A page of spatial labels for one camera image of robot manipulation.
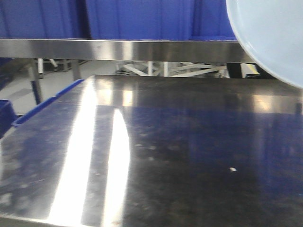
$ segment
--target blue plastic crate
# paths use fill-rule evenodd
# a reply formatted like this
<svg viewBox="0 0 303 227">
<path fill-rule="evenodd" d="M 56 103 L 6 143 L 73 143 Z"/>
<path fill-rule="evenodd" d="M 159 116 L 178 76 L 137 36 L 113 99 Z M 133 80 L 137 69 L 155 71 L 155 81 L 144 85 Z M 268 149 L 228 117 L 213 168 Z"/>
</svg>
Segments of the blue plastic crate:
<svg viewBox="0 0 303 227">
<path fill-rule="evenodd" d="M 2 38 L 88 38 L 85 0 L 0 0 Z"/>
<path fill-rule="evenodd" d="M 194 40 L 236 40 L 230 25 L 225 0 L 196 0 Z"/>
<path fill-rule="evenodd" d="M 17 116 L 9 100 L 0 100 L 0 138 L 10 129 Z"/>
<path fill-rule="evenodd" d="M 96 39 L 187 40 L 194 0 L 86 0 Z"/>
<path fill-rule="evenodd" d="M 42 111 L 44 108 L 46 108 L 48 105 L 50 105 L 51 103 L 53 103 L 57 99 L 58 99 L 58 97 L 51 97 L 51 98 L 45 100 L 44 102 L 42 102 L 39 105 L 37 105 L 34 109 L 30 110 L 28 113 L 26 113 L 22 117 L 19 117 L 18 119 L 16 119 L 12 123 L 12 125 L 15 128 L 19 127 L 24 122 L 28 121 L 31 117 L 33 117 L 34 115 L 36 115 L 37 113 L 39 113 L 40 111 Z"/>
</svg>

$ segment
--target stainless steel table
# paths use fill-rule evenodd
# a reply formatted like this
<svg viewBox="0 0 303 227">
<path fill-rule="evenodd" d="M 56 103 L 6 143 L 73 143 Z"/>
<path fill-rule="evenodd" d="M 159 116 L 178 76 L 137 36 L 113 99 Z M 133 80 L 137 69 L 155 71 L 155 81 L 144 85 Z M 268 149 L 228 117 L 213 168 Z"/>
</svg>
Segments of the stainless steel table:
<svg viewBox="0 0 303 227">
<path fill-rule="evenodd" d="M 92 76 L 1 144 L 0 226 L 296 227 L 302 90 Z"/>
</svg>

